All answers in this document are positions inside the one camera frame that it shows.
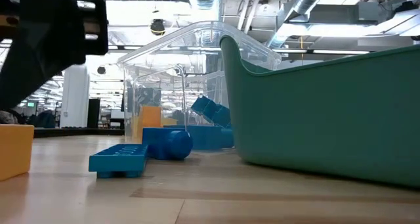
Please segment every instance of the white pillar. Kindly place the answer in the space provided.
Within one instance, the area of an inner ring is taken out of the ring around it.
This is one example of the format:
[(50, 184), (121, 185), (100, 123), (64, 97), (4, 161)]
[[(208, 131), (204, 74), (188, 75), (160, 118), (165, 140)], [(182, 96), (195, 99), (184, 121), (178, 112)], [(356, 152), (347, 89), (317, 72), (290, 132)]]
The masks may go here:
[(85, 65), (73, 65), (64, 72), (60, 127), (87, 126), (89, 80)]

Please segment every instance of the light wood tabletop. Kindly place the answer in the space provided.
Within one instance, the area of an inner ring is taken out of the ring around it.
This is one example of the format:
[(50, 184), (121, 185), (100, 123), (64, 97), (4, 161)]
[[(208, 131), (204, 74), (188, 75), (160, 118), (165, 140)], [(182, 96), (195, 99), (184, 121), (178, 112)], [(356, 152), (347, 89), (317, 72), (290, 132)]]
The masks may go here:
[(420, 223), (417, 191), (254, 166), (235, 150), (96, 179), (89, 156), (122, 141), (35, 139), (30, 172), (0, 182), (0, 223)]

